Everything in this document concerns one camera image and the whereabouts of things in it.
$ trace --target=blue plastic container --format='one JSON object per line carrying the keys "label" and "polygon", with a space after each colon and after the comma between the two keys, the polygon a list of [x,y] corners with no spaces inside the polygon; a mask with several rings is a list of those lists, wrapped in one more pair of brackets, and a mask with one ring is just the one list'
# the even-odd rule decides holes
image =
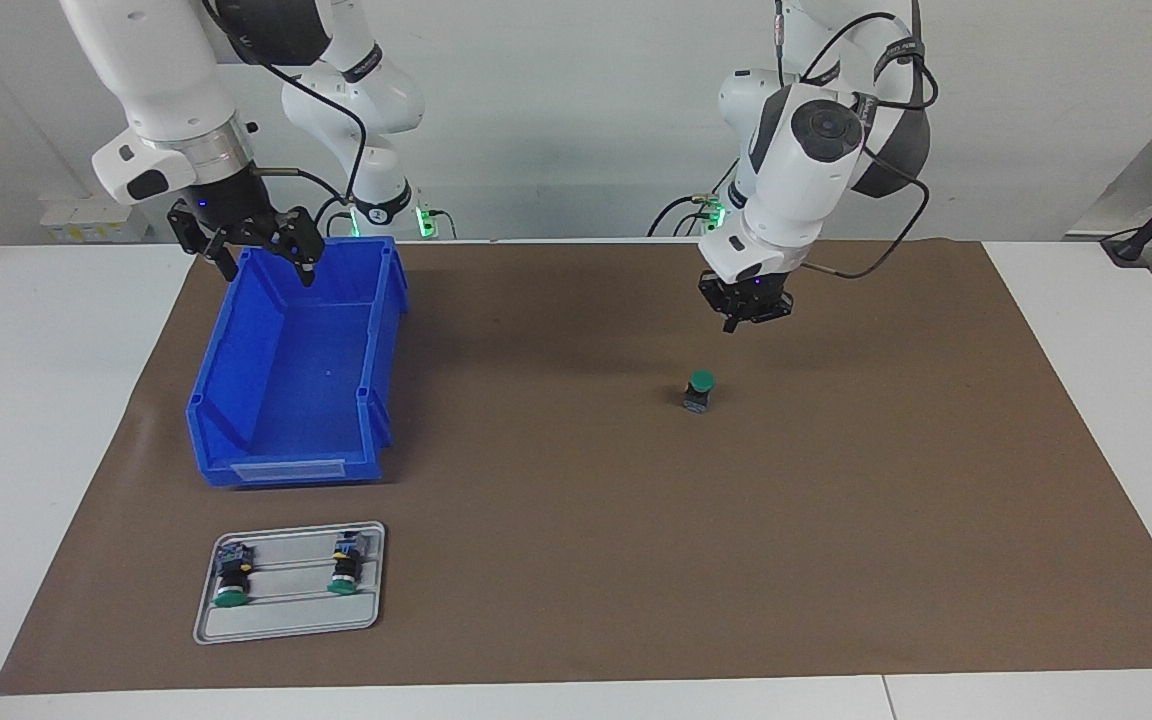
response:
{"label": "blue plastic container", "polygon": [[244,250],[185,417],[212,486],[380,478],[407,278],[388,237],[329,238],[314,286]]}

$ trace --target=green cap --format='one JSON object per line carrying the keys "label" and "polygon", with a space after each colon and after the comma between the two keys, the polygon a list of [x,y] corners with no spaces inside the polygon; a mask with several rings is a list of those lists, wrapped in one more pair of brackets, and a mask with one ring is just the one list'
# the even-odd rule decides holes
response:
{"label": "green cap", "polygon": [[211,598],[212,605],[217,607],[238,607],[240,605],[247,605],[247,593],[243,591],[222,592]]}
{"label": "green cap", "polygon": [[328,583],[328,592],[338,594],[353,594],[358,592],[358,585],[349,582],[349,579],[333,579]]}
{"label": "green cap", "polygon": [[696,370],[691,373],[691,387],[696,392],[710,392],[714,389],[714,374],[710,373],[708,370]]}

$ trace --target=small bottle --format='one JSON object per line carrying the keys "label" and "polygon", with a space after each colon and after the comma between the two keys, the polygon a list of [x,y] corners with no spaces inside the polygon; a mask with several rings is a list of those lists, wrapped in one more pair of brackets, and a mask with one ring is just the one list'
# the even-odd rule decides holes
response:
{"label": "small bottle", "polygon": [[692,414],[704,414],[708,410],[708,392],[712,389],[714,389],[714,374],[708,370],[696,370],[691,373],[690,381],[687,381],[682,406]]}

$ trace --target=gray rectangular tray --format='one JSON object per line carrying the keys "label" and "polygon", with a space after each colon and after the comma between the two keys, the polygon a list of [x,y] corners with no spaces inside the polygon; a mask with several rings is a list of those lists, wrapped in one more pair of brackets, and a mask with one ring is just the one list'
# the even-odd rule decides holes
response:
{"label": "gray rectangular tray", "polygon": [[[358,592],[351,596],[326,591],[335,564],[332,551],[343,532],[358,533],[364,560]],[[220,546],[230,541],[252,548],[252,570],[247,577],[251,602],[215,607],[211,605],[217,591],[214,559]],[[380,614],[384,558],[385,526],[376,521],[221,536],[207,559],[194,639],[215,644],[367,628]]]}

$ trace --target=silver tray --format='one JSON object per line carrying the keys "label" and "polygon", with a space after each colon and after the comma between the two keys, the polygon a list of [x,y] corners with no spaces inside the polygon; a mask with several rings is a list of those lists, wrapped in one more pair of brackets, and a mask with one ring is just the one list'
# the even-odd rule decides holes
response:
{"label": "silver tray", "polygon": [[[332,551],[339,533],[357,532],[362,554],[358,592],[328,592],[335,561]],[[251,601],[238,607],[217,607],[214,562],[220,546],[242,541],[252,548]],[[385,558],[385,526],[376,521],[228,533],[215,539],[202,583],[202,600],[194,639],[200,644],[282,638],[288,635],[358,630],[380,614],[380,573]]]}

